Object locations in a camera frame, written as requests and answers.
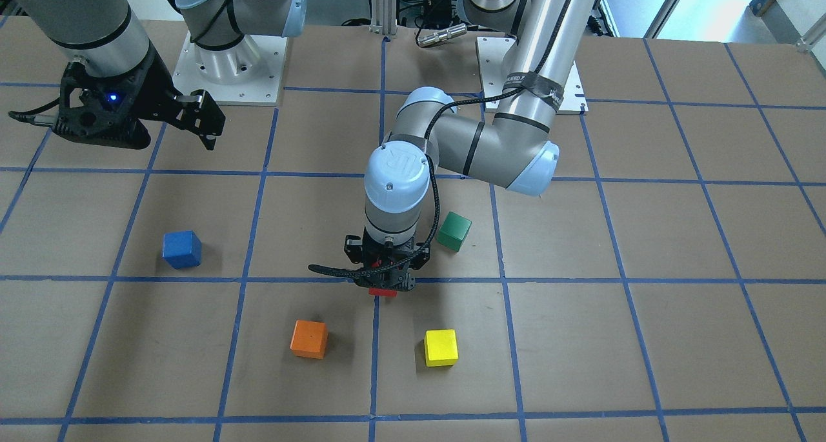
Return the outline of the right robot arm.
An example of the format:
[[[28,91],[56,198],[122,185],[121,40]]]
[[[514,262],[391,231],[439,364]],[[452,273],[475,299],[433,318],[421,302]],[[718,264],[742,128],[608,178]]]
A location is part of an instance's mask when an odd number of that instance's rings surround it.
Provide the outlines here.
[[[59,95],[15,121],[77,144],[144,149],[144,121],[166,122],[212,150],[225,114],[207,90],[181,92],[127,0],[16,0],[65,53]],[[259,70],[254,36],[302,33],[307,0],[167,0],[188,25],[197,65],[215,83]]]

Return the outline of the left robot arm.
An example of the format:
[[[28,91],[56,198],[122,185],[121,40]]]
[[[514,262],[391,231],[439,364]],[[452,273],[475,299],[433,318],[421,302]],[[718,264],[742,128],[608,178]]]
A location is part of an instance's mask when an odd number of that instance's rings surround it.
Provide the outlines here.
[[[458,0],[472,23],[513,35],[502,86],[455,101],[437,87],[407,96],[363,176],[364,230],[343,251],[355,270],[310,266],[362,287],[408,292],[430,259],[441,219],[439,168],[531,197],[554,177],[559,148],[549,131],[564,98],[587,19],[598,0]]]

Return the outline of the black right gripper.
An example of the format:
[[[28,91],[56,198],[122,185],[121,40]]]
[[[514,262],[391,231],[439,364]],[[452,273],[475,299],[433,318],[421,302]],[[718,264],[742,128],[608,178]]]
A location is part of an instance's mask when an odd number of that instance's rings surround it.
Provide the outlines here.
[[[154,46],[135,68],[114,77],[94,77],[86,63],[68,63],[53,133],[79,144],[144,149],[151,138],[142,119],[188,130],[208,151],[225,125],[225,114],[209,92],[184,95],[175,88]]]

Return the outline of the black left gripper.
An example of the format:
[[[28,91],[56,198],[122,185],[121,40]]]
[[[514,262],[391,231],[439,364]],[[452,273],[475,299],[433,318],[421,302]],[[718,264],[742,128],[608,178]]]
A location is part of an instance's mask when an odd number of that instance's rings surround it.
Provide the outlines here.
[[[364,233],[362,237],[348,234],[343,251],[355,265],[361,268],[346,274],[362,287],[377,288],[393,292],[410,292],[416,285],[411,274],[430,260],[432,236],[423,242],[408,239],[395,245],[389,238],[378,242]]]

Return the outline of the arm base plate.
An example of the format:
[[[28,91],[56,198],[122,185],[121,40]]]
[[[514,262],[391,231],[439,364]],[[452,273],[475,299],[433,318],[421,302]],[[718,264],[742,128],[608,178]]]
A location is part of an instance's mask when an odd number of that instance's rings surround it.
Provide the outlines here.
[[[203,89],[220,106],[276,106],[289,42],[248,34],[221,51],[186,42],[173,71],[174,86],[186,94]]]
[[[483,96],[500,95],[504,83],[502,63],[505,54],[514,45],[514,38],[510,37],[478,37],[477,55],[479,62],[479,77],[483,86]],[[562,115],[576,115],[589,110],[586,93],[576,63],[572,63],[569,76],[565,83],[563,101],[558,110]]]

